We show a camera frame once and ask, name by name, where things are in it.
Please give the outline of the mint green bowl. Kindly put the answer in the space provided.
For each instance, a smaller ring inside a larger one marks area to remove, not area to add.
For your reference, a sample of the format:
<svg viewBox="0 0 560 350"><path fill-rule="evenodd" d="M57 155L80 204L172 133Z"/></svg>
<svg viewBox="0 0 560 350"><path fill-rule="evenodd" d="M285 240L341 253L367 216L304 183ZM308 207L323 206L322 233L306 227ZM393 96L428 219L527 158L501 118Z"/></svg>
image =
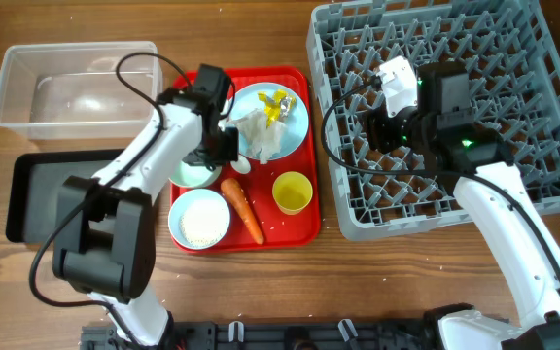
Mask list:
<svg viewBox="0 0 560 350"><path fill-rule="evenodd" d="M169 177L169 181L180 188L206 188L219 178L222 170L221 166L209 170L205 166L191 166L181 161Z"/></svg>

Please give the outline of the light blue bowl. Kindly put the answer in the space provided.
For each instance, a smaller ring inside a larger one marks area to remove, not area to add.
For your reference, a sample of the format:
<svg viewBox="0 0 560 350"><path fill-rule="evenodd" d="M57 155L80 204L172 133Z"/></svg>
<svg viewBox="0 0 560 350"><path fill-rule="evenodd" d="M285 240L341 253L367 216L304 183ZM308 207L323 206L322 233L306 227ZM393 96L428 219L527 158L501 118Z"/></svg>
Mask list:
<svg viewBox="0 0 560 350"><path fill-rule="evenodd" d="M216 192L195 189L179 196L171 205L168 228L180 246L202 251L217 245L228 233L228 203Z"/></svg>

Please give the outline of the pile of white rice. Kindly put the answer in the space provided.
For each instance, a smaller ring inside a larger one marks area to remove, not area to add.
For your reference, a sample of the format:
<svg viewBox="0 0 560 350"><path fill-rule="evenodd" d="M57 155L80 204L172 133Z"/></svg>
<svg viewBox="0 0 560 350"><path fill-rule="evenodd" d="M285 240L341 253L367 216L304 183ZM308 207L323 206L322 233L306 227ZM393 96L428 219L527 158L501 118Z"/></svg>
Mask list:
<svg viewBox="0 0 560 350"><path fill-rule="evenodd" d="M188 245L204 249L224 237L229 221L228 207L223 200L202 198L186 206L179 219L179 229Z"/></svg>

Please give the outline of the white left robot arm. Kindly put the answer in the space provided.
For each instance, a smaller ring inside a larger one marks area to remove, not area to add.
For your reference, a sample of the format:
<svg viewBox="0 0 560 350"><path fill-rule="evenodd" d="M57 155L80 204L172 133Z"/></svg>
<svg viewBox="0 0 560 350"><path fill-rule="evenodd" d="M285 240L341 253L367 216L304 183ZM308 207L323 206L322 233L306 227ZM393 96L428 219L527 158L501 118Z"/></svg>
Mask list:
<svg viewBox="0 0 560 350"><path fill-rule="evenodd" d="M38 249L28 276L42 303L59 308L100 306L128 349L175 349L172 314L149 284L156 260L154 204L180 162L213 170L238 156L238 132L220 129L235 84L223 69L199 66L185 86L143 98L154 112L142 132L108 166L90 178L69 177L57 203L54 231ZM55 277L87 295L56 301L37 286L38 266L53 249Z"/></svg>

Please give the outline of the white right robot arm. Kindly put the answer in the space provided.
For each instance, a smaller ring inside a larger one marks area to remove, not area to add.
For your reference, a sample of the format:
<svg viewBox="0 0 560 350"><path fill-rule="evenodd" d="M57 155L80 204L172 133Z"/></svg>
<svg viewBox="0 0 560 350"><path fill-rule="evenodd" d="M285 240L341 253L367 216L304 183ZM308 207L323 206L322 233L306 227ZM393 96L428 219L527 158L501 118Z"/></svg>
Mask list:
<svg viewBox="0 0 560 350"><path fill-rule="evenodd" d="M469 74L456 61L412 68L396 57L346 92L380 90L385 103L365 119L370 147L425 156L421 177L446 182L506 278L520 324L459 303L425 313L425 349L560 349L560 248L535 209L501 134L474 123Z"/></svg>

